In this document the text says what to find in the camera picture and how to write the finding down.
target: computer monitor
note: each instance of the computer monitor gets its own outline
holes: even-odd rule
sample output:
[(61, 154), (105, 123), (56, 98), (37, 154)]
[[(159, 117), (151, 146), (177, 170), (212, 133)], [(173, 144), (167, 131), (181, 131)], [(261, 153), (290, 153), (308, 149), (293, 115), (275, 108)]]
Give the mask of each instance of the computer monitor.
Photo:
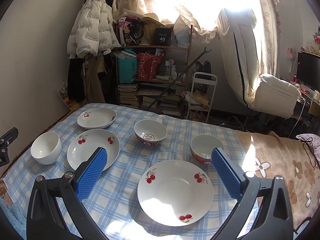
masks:
[(311, 53), (299, 52), (297, 79), (320, 91), (320, 57)]

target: pillow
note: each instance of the pillow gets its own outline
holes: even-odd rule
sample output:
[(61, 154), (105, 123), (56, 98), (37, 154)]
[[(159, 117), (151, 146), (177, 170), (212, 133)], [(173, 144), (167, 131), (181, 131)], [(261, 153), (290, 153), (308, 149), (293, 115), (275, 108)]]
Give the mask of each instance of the pillow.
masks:
[(320, 137), (312, 133), (304, 133), (296, 136), (297, 139), (303, 141), (307, 141), (309, 137), (312, 137), (313, 152), (317, 160), (320, 162)]

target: white chair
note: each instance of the white chair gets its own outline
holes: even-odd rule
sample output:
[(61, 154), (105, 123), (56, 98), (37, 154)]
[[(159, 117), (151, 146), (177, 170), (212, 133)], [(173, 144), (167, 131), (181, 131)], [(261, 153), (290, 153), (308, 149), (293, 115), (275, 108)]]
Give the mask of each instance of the white chair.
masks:
[[(207, 75), (207, 76), (210, 76), (210, 80), (208, 80), (208, 79), (202, 79), (202, 78), (196, 78), (196, 75)], [(209, 85), (209, 86), (214, 86), (213, 93), (212, 93), (212, 97), (211, 97), (211, 102), (210, 102), (210, 107), (209, 107), (209, 108), (203, 108), (202, 106), (194, 106), (194, 105), (191, 105), (191, 98), (192, 98), (193, 88), (194, 88), (195, 83), (205, 84), (205, 85)], [(212, 108), (213, 97), (214, 97), (214, 93), (215, 93), (215, 91), (216, 91), (217, 84), (218, 84), (218, 77), (217, 77), (216, 75), (209, 74), (209, 73), (204, 73), (204, 72), (196, 72), (196, 73), (193, 74), (190, 102), (188, 103), (187, 118), (189, 118), (189, 111), (190, 111), (190, 110), (204, 111), (204, 112), (208, 112), (208, 113), (207, 113), (207, 119), (205, 120), (205, 123), (207, 123), (208, 118), (209, 118), (209, 114), (210, 114), (210, 111), (211, 111), (211, 108)]]
[(251, 9), (232, 12), (223, 9), (217, 19), (227, 82), (241, 103), (249, 109), (290, 118), (299, 90), (269, 74), (259, 74)]

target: white cart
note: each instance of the white cart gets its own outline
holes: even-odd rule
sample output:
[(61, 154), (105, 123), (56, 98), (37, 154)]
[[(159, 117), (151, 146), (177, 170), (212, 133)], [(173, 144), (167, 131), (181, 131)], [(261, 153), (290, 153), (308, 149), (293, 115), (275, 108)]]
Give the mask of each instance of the white cart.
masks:
[[(210, 76), (211, 79), (202, 79), (202, 78), (196, 78), (196, 75), (207, 75)], [(203, 108), (202, 106), (193, 106), (191, 105), (191, 98), (192, 98), (192, 94), (193, 94), (193, 87), (195, 85), (195, 83), (199, 83), (199, 84), (205, 84), (205, 85), (209, 85), (209, 86), (214, 86), (213, 89), (213, 93), (212, 93), (212, 98), (211, 98), (211, 102), (210, 102), (210, 107), (209, 108)], [(207, 123), (208, 118), (209, 118), (209, 114), (212, 108), (212, 102), (213, 102), (213, 97), (214, 97), (214, 93), (216, 91), (216, 87), (217, 87), (217, 83), (218, 83), (218, 77), (216, 75), (213, 74), (209, 74), (209, 73), (204, 73), (204, 72), (195, 72), (193, 74), (193, 78), (192, 78), (192, 88), (191, 88), (191, 97), (190, 97), (190, 102), (188, 103), (188, 113), (187, 113), (187, 119), (189, 118), (189, 112), (190, 110), (197, 110), (197, 111), (204, 111), (204, 112), (208, 112), (207, 114), (207, 119), (205, 120), (205, 123)]]

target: red bag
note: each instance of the red bag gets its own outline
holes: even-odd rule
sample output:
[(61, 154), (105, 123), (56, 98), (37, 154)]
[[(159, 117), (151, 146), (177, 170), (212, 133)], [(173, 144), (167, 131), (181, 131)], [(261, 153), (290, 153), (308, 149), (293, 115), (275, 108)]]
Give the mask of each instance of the red bag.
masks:
[(153, 79), (163, 60), (163, 56), (148, 53), (138, 53), (138, 78), (144, 80)]

